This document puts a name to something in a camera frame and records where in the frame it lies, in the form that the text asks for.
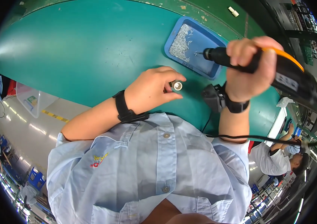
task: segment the green workbench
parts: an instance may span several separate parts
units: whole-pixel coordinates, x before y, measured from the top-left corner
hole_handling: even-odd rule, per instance
[[[210,109],[200,92],[209,83],[223,84],[226,69],[211,82],[169,59],[164,45],[176,21],[184,14],[191,16],[227,42],[263,32],[230,0],[202,1],[209,4],[206,8],[194,0],[173,0],[171,5],[166,5],[167,1],[162,5],[151,2],[77,0],[36,10],[0,32],[0,74],[60,98],[94,106],[125,89],[143,71],[171,66],[187,78],[180,91],[184,98],[152,112],[176,114],[201,130]],[[240,15],[235,18],[226,10],[229,6]],[[267,136],[279,111],[279,98],[271,87],[252,99],[251,134]],[[216,132],[218,119],[213,116],[205,132]]]

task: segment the small white component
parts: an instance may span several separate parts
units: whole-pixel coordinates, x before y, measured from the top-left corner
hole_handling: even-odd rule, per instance
[[[239,13],[236,11],[236,10],[234,10],[231,6],[230,7],[228,7],[228,10],[232,13],[232,15],[234,15],[235,17],[237,17],[238,15],[239,15]]]
[[[173,81],[171,84],[172,87],[177,91],[180,91],[182,89],[182,83],[179,81]]]

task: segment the electric screwdriver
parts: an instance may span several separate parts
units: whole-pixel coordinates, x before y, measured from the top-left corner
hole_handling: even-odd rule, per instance
[[[249,65],[233,66],[225,47],[206,48],[202,53],[206,60],[212,60],[216,64],[237,69],[241,72],[254,73],[259,64],[263,51],[269,48],[259,48]],[[272,86],[292,96],[302,97],[311,105],[317,100],[317,82],[312,74],[304,68],[291,55],[284,51],[272,48],[277,53],[276,77]]]

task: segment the cable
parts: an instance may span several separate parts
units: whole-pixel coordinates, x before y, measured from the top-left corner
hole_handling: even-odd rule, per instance
[[[208,118],[208,121],[206,123],[206,125],[208,124],[208,122],[210,121],[211,118],[211,114]],[[264,136],[252,136],[252,135],[248,135],[248,136],[228,136],[228,135],[223,135],[223,134],[219,134],[219,135],[210,135],[210,134],[205,134],[207,137],[212,137],[212,138],[231,138],[231,139],[237,139],[237,138],[256,138],[256,139],[262,139],[262,140],[266,140],[266,141],[272,141],[274,143],[282,143],[282,144],[288,144],[288,145],[292,145],[292,146],[302,146],[303,142],[291,142],[291,141],[282,141],[282,140],[278,140],[278,139],[273,139],[273,138],[268,138],[268,137],[264,137]],[[317,146],[317,142],[314,143],[308,143],[307,144],[308,147],[310,146]]]
[[[16,96],[7,96],[7,97],[4,97],[4,98],[3,98],[3,101],[6,101],[7,99],[12,99],[12,98],[14,98],[14,97],[16,97]]]
[[[204,132],[204,130],[205,130],[207,124],[209,123],[209,121],[210,121],[210,119],[211,119],[211,116],[212,116],[212,113],[213,113],[213,112],[212,112],[212,110],[211,110],[210,116],[208,117],[208,120],[207,120],[205,126],[203,127],[203,129],[202,129],[202,131],[201,131],[202,133]]]
[[[4,115],[2,117],[0,117],[0,118],[3,118],[5,116],[5,107],[4,107],[4,105],[3,105],[3,103],[1,101],[0,101],[0,103],[3,106],[3,109],[4,109]]]

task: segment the shirt button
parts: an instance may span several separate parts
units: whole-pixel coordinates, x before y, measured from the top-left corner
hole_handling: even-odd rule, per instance
[[[163,188],[162,188],[162,191],[163,191],[164,193],[167,193],[167,192],[170,191],[170,187],[163,187]]]

